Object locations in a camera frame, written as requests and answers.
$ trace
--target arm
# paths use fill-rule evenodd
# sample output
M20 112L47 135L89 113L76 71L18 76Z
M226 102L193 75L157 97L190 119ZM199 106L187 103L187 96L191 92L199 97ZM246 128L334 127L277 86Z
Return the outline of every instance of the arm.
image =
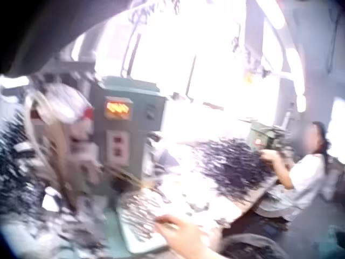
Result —
M285 163L281 156L274 150L262 150L261 158L270 161L277 177L285 189L293 189L293 184L289 175L289 171L285 167Z
M272 165L274 168L275 173L282 185L284 185L285 189L291 190L293 189L293 184L291 178L289 176L289 171L286 169L285 164L280 156L277 156L274 160L272 160Z
M168 228L165 223L175 225ZM202 242L202 233L199 227L187 220L172 215L165 215L156 219L156 230L169 247L185 259L226 259L209 249Z

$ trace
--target white shirt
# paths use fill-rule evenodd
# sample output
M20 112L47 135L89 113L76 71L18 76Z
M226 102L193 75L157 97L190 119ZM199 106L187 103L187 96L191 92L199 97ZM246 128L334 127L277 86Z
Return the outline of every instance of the white shirt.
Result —
M268 192L274 199L264 200L259 207L268 212L284 210L281 216L291 221L312 203L322 186L325 178L322 155L305 156L290 170L289 176L294 188L275 186Z

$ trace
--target woman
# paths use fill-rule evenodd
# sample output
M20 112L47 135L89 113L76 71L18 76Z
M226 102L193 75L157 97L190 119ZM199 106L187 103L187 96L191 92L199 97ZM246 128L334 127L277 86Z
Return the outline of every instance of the woman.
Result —
M283 217L292 221L308 207L318 194L325 178L328 142L325 127L313 122L306 131L305 148L308 152L290 171L276 151L263 150L262 159L272 163L280 185L268 192L256 210L264 217Z

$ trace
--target digital display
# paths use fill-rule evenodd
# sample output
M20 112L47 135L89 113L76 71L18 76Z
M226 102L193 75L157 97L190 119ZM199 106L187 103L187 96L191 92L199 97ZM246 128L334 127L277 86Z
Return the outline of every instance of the digital display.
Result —
M110 120L131 120L133 103L128 98L107 97L105 116Z
M109 112L114 114L128 114L129 107L126 104L115 103L115 102L108 102L107 109Z

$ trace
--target fluorescent light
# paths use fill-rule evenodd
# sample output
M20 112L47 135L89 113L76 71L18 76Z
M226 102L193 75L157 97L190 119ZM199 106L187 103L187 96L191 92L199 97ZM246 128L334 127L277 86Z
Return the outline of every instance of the fluorescent light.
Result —
M294 81L295 92L298 96L304 94L304 73L300 55L296 49L286 49L286 58L289 63L291 74Z
M85 38L85 33L80 35L77 38L77 40L75 41L75 45L74 45L72 53L71 53L72 59L74 61L78 61L78 59L79 59L79 53L80 53L81 45L84 41L84 38Z
M276 30L284 27L285 18L275 0L257 0L257 2Z
M306 97L304 95L297 96L297 111L304 112L306 110Z
M17 77L17 78L8 78L0 77L0 86L5 88L19 87L29 84L29 79L27 77Z

